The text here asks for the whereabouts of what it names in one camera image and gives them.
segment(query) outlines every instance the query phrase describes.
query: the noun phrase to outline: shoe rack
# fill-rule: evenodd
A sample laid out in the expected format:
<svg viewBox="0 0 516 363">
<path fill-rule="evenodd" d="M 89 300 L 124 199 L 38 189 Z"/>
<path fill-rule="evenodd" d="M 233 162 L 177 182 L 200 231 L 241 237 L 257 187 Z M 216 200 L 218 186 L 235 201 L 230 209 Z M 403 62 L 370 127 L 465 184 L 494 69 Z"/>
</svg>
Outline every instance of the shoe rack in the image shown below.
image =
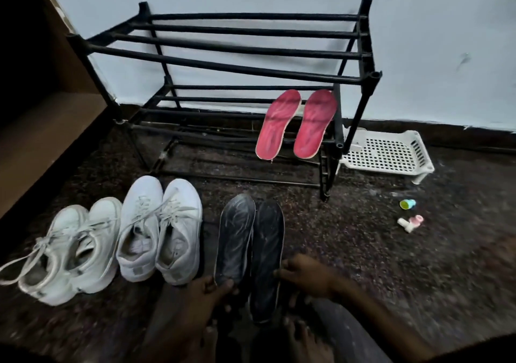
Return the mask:
<svg viewBox="0 0 516 363">
<path fill-rule="evenodd" d="M 68 41 L 75 53 L 87 68 L 89 75 L 94 80 L 97 88 L 110 109 L 113 120 L 127 133 L 141 164 L 151 174 L 170 174 L 177 177 L 218 178 L 232 181 L 244 181 L 261 184 L 288 184 L 307 188 L 319 188 L 320 197 L 326 201 L 330 189 L 335 181 L 339 161 L 343 155 L 349 153 L 353 136 L 357 130 L 362 114 L 369 97 L 375 91 L 382 73 L 375 70 L 372 55 L 371 34 L 369 28 L 369 11 L 371 0 L 362 0 L 358 14 L 305 14 L 305 13 L 198 13 L 198 14 L 151 14 L 147 2 L 139 3 L 139 13 L 134 17 L 110 28 L 90 39 L 83 39 L 80 35 L 71 34 Z M 302 29 L 254 29 L 254 28 L 227 28 L 212 26 L 187 26 L 187 25 L 163 25 L 154 21 L 163 20 L 295 20 L 295 21 L 342 21 L 352 22 L 352 31 L 336 30 L 302 30 Z M 134 30 L 148 30 L 149 37 L 130 35 Z M 243 34 L 301 38 L 327 38 L 343 39 L 348 44 L 345 51 L 326 51 L 290 48 L 249 47 L 225 43 L 201 42 L 187 39 L 168 39 L 157 37 L 157 31 L 190 32 L 198 34 Z M 135 43 L 151 44 L 156 53 L 143 53 L 127 49 L 109 47 L 115 41 L 128 41 Z M 357 50 L 352 48 L 357 43 Z M 162 46 L 183 47 L 201 50 L 211 50 L 227 53 L 244 53 L 249 55 L 271 55 L 300 58 L 331 58 L 342 60 L 337 74 L 316 74 L 295 71 L 283 71 L 272 68 L 257 68 L 236 66 L 234 64 L 215 63 L 202 60 L 177 58 L 163 55 Z M 163 86 L 147 101 L 139 111 L 129 120 L 122 118 L 120 106 L 108 94 L 93 66 L 88 60 L 92 53 L 103 53 L 137 60 L 146 60 L 162 64 L 164 72 Z M 348 61 L 356 61 L 359 67 L 359 76 L 343 76 L 344 68 Z M 175 85 L 167 68 L 167 64 L 204 68 L 208 70 L 240 73 L 255 76 L 266 76 L 282 79 L 304 80 L 320 82 L 320 86 L 227 86 L 227 85 Z M 343 133 L 343 120 L 340 104 L 340 85 L 360 86 L 362 95 L 358 102 L 357 110 L 352 119 L 352 124 L 347 130 L 347 137 Z M 259 130 L 242 135 L 238 131 L 238 125 L 245 121 L 261 123 L 264 114 L 235 113 L 224 111 L 209 111 L 203 109 L 189 109 L 181 106 L 183 101 L 203 101 L 211 103 L 264 103 L 270 104 L 271 99 L 244 99 L 226 97 L 182 97 L 177 95 L 178 90 L 277 90 L 288 89 L 301 90 L 332 90 L 338 102 L 338 109 L 328 126 L 317 158 L 313 160 L 300 160 L 285 156 L 277 158 L 289 159 L 293 165 L 309 164 L 318 169 L 319 183 L 307 183 L 298 181 L 277 181 L 272 179 L 259 179 L 252 177 L 236 177 L 225 175 L 202 174 L 195 172 L 164 171 L 164 162 L 171 157 L 174 147 L 178 144 L 196 144 L 224 150 L 255 151 L 255 145 Z M 175 107 L 160 107 L 161 101 L 174 101 Z M 152 126 L 152 123 L 171 123 L 177 126 L 172 129 Z M 151 163 L 145 160 L 135 142 L 138 132 L 161 133 L 170 137 L 160 157 Z M 294 139 L 285 137 L 283 148 L 292 147 Z"/>
</svg>

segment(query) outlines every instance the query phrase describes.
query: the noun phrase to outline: white plastic tray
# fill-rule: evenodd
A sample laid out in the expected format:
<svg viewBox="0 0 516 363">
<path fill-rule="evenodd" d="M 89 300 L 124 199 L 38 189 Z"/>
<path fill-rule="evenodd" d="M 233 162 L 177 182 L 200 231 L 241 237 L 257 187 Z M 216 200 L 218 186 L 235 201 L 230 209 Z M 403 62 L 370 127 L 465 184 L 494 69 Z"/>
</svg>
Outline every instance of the white plastic tray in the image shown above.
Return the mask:
<svg viewBox="0 0 516 363">
<path fill-rule="evenodd" d="M 415 176 L 414 184 L 435 170 L 417 131 L 389 133 L 358 128 L 351 151 L 342 157 L 341 164 L 350 169 Z"/>
</svg>

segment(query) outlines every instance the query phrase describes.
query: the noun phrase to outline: red insole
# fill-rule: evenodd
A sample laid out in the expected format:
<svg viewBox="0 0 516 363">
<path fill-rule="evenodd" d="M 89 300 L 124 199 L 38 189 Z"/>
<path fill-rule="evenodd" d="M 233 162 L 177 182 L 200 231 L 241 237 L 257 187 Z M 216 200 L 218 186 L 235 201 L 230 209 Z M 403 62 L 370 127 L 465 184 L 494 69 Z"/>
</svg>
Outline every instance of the red insole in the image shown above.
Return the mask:
<svg viewBox="0 0 516 363">
<path fill-rule="evenodd" d="M 300 93 L 297 90 L 287 90 L 270 105 L 256 143 L 258 158 L 272 161 L 278 155 L 285 129 L 300 104 Z"/>
<path fill-rule="evenodd" d="M 293 144 L 298 158 L 312 158 L 323 140 L 324 132 L 337 112 L 337 101 L 329 90 L 317 90 L 306 101 L 303 121 Z"/>
</svg>

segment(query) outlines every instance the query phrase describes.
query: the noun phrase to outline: sneaker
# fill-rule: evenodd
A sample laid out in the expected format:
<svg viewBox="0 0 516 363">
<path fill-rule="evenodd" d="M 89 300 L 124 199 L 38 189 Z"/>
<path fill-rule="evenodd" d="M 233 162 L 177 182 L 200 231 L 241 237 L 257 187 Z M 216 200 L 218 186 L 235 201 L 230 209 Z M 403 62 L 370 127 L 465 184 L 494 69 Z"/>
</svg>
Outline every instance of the sneaker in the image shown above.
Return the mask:
<svg viewBox="0 0 516 363">
<path fill-rule="evenodd" d="M 199 270 L 202 204 L 194 186 L 182 178 L 168 184 L 158 216 L 156 268 L 167 283 L 186 284 Z"/>
<path fill-rule="evenodd" d="M 269 322 L 278 304 L 280 268 L 285 236 L 285 221 L 278 203 L 266 200 L 256 211 L 251 256 L 251 293 L 249 311 L 256 323 Z"/>
<path fill-rule="evenodd" d="M 64 269 L 77 292 L 93 294 L 113 281 L 118 262 L 114 258 L 120 232 L 122 203 L 114 197 L 96 202 L 68 249 Z"/>
<path fill-rule="evenodd" d="M 83 206 L 68 206 L 59 211 L 46 237 L 36 240 L 33 251 L 28 256 L 8 262 L 0 268 L 1 272 L 15 262 L 27 259 L 16 279 L 0 281 L 0 285 L 18 283 L 24 293 L 50 306 L 72 299 L 76 291 L 64 271 L 65 257 L 72 237 L 87 218 L 88 210 Z"/>
<path fill-rule="evenodd" d="M 293 153 L 301 159 L 310 159 L 319 151 L 326 127 L 337 112 L 337 100 L 329 90 L 317 90 L 306 101 L 303 120 Z"/>
<path fill-rule="evenodd" d="M 163 189 L 152 176 L 138 178 L 129 189 L 120 216 L 117 261 L 129 282 L 147 280 L 155 271 Z"/>
<path fill-rule="evenodd" d="M 236 195 L 224 207 L 220 216 L 214 271 L 218 286 L 227 279 L 239 285 L 246 274 L 247 250 L 253 235 L 254 221 L 255 202 L 249 195 Z"/>
<path fill-rule="evenodd" d="M 287 125 L 300 105 L 301 94 L 292 89 L 281 94 L 269 106 L 256 143 L 258 158 L 272 161 L 278 155 Z"/>
</svg>

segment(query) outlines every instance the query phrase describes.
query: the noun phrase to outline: floor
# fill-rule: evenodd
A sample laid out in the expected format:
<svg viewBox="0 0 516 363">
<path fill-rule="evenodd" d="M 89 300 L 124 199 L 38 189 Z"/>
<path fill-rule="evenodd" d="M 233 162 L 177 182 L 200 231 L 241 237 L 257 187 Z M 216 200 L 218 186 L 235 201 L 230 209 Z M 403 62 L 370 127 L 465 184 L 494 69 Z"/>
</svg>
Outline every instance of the floor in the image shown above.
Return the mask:
<svg viewBox="0 0 516 363">
<path fill-rule="evenodd" d="M 165 143 L 150 137 L 141 141 L 152 158 Z M 313 189 L 192 180 L 203 202 L 206 272 L 223 206 L 246 192 L 256 199 L 274 198 L 282 206 L 284 256 L 308 252 L 338 268 L 439 351 L 515 332 L 516 159 L 444 148 L 430 148 L 429 154 L 436 171 L 419 186 L 399 176 L 341 171 L 327 203 Z M 219 163 L 210 164 L 208 159 Z M 252 156 L 241 159 L 228 152 L 184 148 L 177 150 L 167 167 L 251 174 L 255 162 Z M 283 169 L 280 177 L 317 177 L 304 166 L 282 168 L 276 162 L 261 164 L 256 175 L 272 169 Z M 89 207 L 105 196 L 123 200 L 142 173 L 126 139 L 113 129 L 44 210 L 25 228 L 13 231 L 26 239 L 5 260 L 28 253 L 62 207 Z M 160 179 L 163 184 L 170 180 Z M 425 218 L 412 234 L 396 224 L 398 217 L 413 214 L 399 208 L 404 198 L 416 199 L 414 212 Z M 156 331 L 162 310 L 170 311 L 167 302 L 172 299 L 167 296 L 177 291 L 166 286 L 160 298 L 162 289 L 159 274 L 138 284 L 117 275 L 104 291 L 77 295 L 52 308 L 15 286 L 2 287 L 0 342 L 58 361 L 122 361 L 139 348 L 148 328 L 147 338 Z"/>
</svg>

